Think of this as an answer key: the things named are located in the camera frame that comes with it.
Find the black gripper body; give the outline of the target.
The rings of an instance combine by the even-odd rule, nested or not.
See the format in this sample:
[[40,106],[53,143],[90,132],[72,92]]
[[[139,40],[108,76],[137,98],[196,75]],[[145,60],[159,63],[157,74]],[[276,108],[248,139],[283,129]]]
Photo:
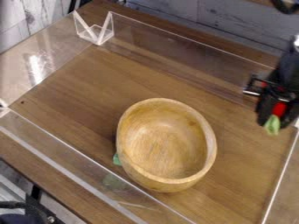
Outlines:
[[243,94],[260,97],[272,96],[279,102],[289,102],[297,98],[293,90],[287,90],[280,84],[261,79],[256,74],[251,74],[247,85],[243,87]]

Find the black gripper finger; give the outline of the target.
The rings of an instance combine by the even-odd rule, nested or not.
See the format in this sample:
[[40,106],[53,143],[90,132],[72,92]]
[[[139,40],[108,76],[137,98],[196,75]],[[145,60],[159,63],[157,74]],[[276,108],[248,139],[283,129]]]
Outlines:
[[284,129],[299,117],[299,100],[279,102],[280,128]]
[[256,123],[263,126],[272,115],[273,107],[277,103],[276,97],[269,93],[263,93],[256,103]]

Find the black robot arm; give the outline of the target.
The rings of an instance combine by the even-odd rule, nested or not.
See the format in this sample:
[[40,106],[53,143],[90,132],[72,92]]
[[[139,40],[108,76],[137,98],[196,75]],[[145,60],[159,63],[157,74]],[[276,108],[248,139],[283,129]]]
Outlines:
[[299,33],[291,37],[269,75],[261,78],[252,74],[243,93],[257,98],[257,125],[276,135],[299,117]]

